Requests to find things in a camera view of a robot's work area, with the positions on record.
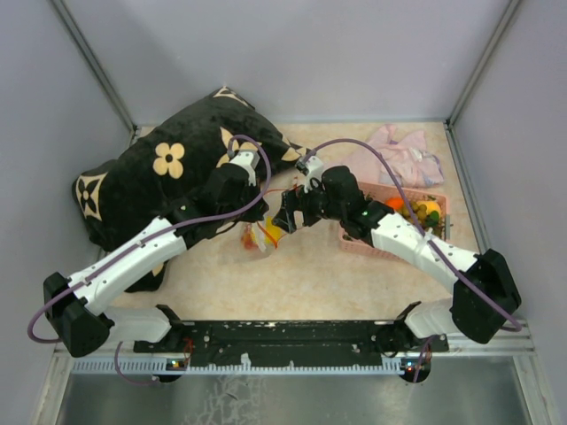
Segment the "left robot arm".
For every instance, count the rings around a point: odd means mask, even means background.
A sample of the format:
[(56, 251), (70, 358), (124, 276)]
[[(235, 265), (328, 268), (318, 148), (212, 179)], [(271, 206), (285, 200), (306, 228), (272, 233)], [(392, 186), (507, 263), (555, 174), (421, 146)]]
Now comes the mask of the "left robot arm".
[(152, 270), (217, 236), (230, 223), (261, 220), (268, 206), (251, 152), (215, 169), (206, 183), (152, 219), (138, 234), (95, 264), (43, 282), (43, 313), (74, 358), (110, 342), (143, 341), (178, 349), (184, 330), (165, 306), (125, 308), (115, 298)]

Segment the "yellow lemon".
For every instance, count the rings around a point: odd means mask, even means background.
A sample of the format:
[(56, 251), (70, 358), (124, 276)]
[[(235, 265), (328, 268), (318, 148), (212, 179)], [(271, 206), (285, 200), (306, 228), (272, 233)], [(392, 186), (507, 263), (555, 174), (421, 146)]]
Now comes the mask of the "yellow lemon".
[(280, 239), (284, 236), (284, 232), (273, 223), (273, 220), (270, 216), (268, 216), (264, 220), (262, 232), (264, 233), (265, 241), (275, 247), (278, 245)]

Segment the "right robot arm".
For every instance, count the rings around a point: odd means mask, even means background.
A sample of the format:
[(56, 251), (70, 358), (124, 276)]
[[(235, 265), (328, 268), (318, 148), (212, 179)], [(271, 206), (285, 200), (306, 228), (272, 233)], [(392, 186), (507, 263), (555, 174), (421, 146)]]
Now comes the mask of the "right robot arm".
[(391, 207), (365, 195), (346, 166), (335, 166), (310, 178), (308, 185), (282, 194), (273, 222), (287, 233), (296, 229), (295, 214), (311, 227), (335, 220), (354, 240), (408, 262), (444, 286), (449, 297), (417, 302), (400, 315), (397, 343), (413, 351), (427, 337), (460, 332), (487, 344), (521, 305), (505, 258), (458, 248), (420, 231)]

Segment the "red strawberries with leaves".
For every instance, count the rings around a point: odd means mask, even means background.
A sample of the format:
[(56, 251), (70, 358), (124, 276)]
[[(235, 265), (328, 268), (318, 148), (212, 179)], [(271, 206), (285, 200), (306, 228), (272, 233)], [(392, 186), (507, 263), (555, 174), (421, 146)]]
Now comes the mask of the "red strawberries with leaves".
[(240, 243), (247, 251), (256, 251), (259, 249), (256, 237), (253, 231), (253, 224), (245, 223), (240, 235)]

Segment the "clear zip top bag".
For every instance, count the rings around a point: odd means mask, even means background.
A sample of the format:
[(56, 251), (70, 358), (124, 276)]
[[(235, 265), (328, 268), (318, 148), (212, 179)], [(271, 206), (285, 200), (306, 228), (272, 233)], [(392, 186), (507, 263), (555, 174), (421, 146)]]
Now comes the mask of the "clear zip top bag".
[(263, 230), (264, 220), (270, 216), (272, 219), (276, 216), (282, 203), (282, 194), (288, 189), (296, 189), (299, 186), (299, 177), (295, 174), (292, 177), (284, 178), (281, 181), (277, 181), (271, 185), (266, 194), (264, 195), (264, 201), (268, 205), (268, 210), (263, 213), (262, 218), (253, 224), (253, 231), (256, 237), (256, 242), (259, 249), (256, 251), (247, 251), (243, 248), (240, 243), (240, 235), (243, 229), (244, 223), (240, 223), (237, 227), (238, 229), (238, 242), (237, 251), (235, 254), (235, 260), (237, 262), (248, 262), (259, 259), (264, 259), (271, 255), (274, 251), (278, 249), (279, 244), (287, 236), (287, 233), (283, 232), (283, 237), (280, 239), (278, 245), (275, 247), (270, 243), (265, 241)]

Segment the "brown longan bunch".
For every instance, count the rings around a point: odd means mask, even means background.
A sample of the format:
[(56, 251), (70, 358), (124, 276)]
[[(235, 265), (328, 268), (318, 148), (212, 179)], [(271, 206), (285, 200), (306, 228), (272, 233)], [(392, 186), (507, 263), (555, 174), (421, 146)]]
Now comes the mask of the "brown longan bunch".
[(413, 212), (424, 231), (431, 231), (435, 236), (442, 238), (445, 228), (445, 215), (443, 214), (442, 216), (439, 216), (436, 212), (427, 214), (425, 208), (420, 208), (416, 202), (417, 201), (410, 202), (410, 209), (404, 205), (401, 210), (397, 211), (397, 213), (399, 213), (410, 224), (414, 224), (414, 220), (410, 213)]

